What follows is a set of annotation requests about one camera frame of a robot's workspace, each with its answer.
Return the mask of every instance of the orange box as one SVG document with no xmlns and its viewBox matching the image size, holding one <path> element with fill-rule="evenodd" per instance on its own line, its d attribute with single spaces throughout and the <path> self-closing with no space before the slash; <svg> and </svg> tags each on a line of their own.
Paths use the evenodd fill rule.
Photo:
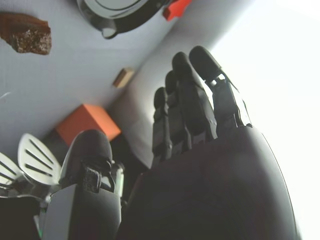
<svg viewBox="0 0 320 240">
<path fill-rule="evenodd" d="M 68 146 L 80 132 L 91 129 L 100 130 L 109 141 L 121 133 L 119 127 L 101 106 L 89 104 L 78 107 L 55 128 Z"/>
</svg>

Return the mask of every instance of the rock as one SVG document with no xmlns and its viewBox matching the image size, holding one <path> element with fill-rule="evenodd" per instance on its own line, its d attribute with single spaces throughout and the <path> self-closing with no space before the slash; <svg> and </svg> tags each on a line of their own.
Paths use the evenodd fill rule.
<svg viewBox="0 0 320 240">
<path fill-rule="evenodd" d="M 47 21 L 20 13 L 0 13 L 0 37 L 18 53 L 48 55 L 52 47 Z"/>
</svg>

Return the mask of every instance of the bright white light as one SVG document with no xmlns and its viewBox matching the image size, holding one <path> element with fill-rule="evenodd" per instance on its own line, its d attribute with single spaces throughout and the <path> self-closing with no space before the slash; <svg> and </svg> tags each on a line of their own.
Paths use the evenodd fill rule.
<svg viewBox="0 0 320 240">
<path fill-rule="evenodd" d="M 256 1 L 211 53 L 278 160 L 302 238 L 319 239 L 320 1 Z"/>
</svg>

